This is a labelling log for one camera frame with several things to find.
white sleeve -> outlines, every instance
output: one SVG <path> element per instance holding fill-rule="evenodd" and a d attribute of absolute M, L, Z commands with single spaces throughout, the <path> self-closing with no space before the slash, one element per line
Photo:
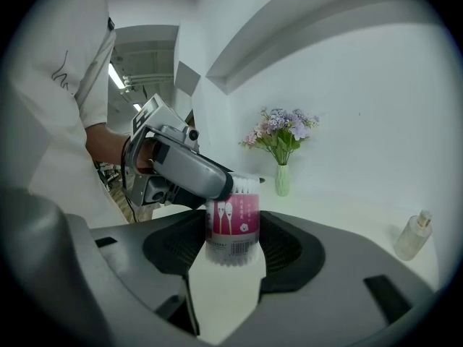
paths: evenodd
<path fill-rule="evenodd" d="M 84 128 L 107 121 L 108 67 L 115 40 L 116 33 L 109 31 L 75 95 Z"/>

person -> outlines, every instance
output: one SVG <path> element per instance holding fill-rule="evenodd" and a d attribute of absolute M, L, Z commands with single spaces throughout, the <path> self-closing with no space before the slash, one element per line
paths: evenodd
<path fill-rule="evenodd" d="M 121 163 L 127 135 L 106 126 L 108 68 L 116 34 L 107 0 L 38 0 L 14 39 L 6 78 L 51 135 L 29 190 L 90 228 L 127 223 L 93 160 Z M 138 167 L 149 167 L 146 142 Z"/>

black drawing on shirt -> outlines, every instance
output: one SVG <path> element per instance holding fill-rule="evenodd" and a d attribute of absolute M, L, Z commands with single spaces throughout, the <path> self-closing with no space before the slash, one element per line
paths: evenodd
<path fill-rule="evenodd" d="M 53 81 L 55 81 L 56 79 L 59 79 L 60 77 L 62 77 L 60 86 L 61 86 L 61 88 L 63 88 L 63 89 L 66 88 L 67 91 L 69 91 L 69 88 L 67 87 L 67 82 L 64 82 L 64 81 L 66 81 L 67 73 L 61 73 L 61 74 L 59 74 L 59 72 L 63 69 L 64 65 L 66 64 L 67 52 L 68 52 L 68 51 L 69 51 L 69 50 L 66 50 L 66 54 L 64 55 L 64 62 L 63 62 L 63 64 L 59 67 L 59 69 L 58 69 L 56 72 L 54 72 L 54 73 L 51 75 L 51 79 L 52 79 Z"/>

barcode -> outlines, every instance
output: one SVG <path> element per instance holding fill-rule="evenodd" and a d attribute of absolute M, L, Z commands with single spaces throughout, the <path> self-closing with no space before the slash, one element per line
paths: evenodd
<path fill-rule="evenodd" d="M 231 245 L 231 255 L 236 256 L 238 254 L 244 254 L 247 253 L 247 250 L 249 249 L 251 245 L 250 241 L 246 241 L 245 243 L 234 243 Z"/>

plastic container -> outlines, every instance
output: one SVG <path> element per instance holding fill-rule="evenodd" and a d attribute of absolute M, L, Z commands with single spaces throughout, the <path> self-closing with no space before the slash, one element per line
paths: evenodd
<path fill-rule="evenodd" d="M 233 190 L 223 202 L 205 204 L 205 254 L 220 265 L 241 266 L 255 261 L 259 242 L 259 178 L 230 173 Z"/>
<path fill-rule="evenodd" d="M 404 261 L 412 260 L 433 232 L 429 211 L 421 211 L 419 216 L 412 216 L 394 245 L 397 257 Z"/>

